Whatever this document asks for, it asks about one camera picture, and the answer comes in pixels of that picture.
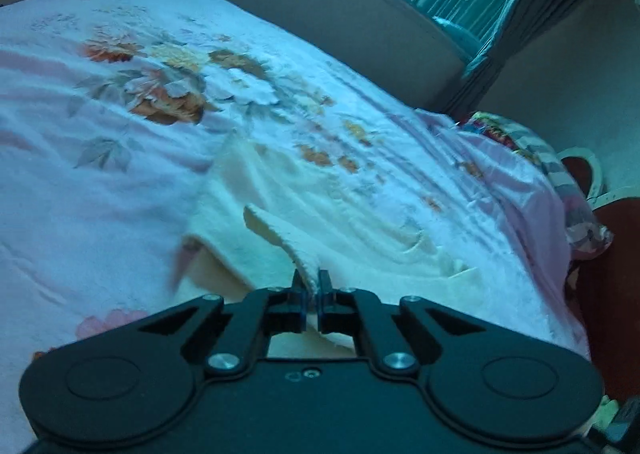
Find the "cream white knitted garment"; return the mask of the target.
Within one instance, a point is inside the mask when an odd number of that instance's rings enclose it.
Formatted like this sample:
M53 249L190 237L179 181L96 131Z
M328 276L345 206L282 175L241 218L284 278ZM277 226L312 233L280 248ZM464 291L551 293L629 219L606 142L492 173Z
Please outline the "cream white knitted garment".
M385 304L416 295L473 313L487 294L480 272L426 232L378 217L329 170L236 133L209 168L184 238L201 249L178 284L179 303L207 293L238 301L294 272L318 294L322 270L338 289Z

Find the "striped floral pillow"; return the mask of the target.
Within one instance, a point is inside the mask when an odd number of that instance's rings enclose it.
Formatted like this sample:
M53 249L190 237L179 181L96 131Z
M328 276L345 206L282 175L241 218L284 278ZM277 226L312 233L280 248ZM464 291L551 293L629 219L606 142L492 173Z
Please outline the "striped floral pillow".
M547 177L564 205L565 231L574 260L596 258L612 244L612 232L593 212L594 202L604 193L605 181L601 164L592 151L570 148L555 152L532 129L487 112L476 111L458 126L525 157Z

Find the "pink crumpled blanket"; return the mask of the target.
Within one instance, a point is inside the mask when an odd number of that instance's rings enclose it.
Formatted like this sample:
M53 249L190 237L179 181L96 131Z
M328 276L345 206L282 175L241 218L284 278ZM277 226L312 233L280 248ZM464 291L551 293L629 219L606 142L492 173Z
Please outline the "pink crumpled blanket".
M447 151L454 166L498 202L536 281L562 289L570 269L564 205L551 183L526 157L482 133L464 130L446 115L420 111L421 127Z

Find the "floral pink bed sheet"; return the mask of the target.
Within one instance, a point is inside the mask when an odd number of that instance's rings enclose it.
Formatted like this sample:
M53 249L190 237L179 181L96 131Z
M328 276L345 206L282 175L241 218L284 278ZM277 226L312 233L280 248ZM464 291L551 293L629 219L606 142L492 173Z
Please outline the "floral pink bed sheet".
M589 351L498 202L420 111L225 0L24 0L1 11L1 448L34 436L40 354L180 304L186 228L232 133L329 170L480 272L468 315Z

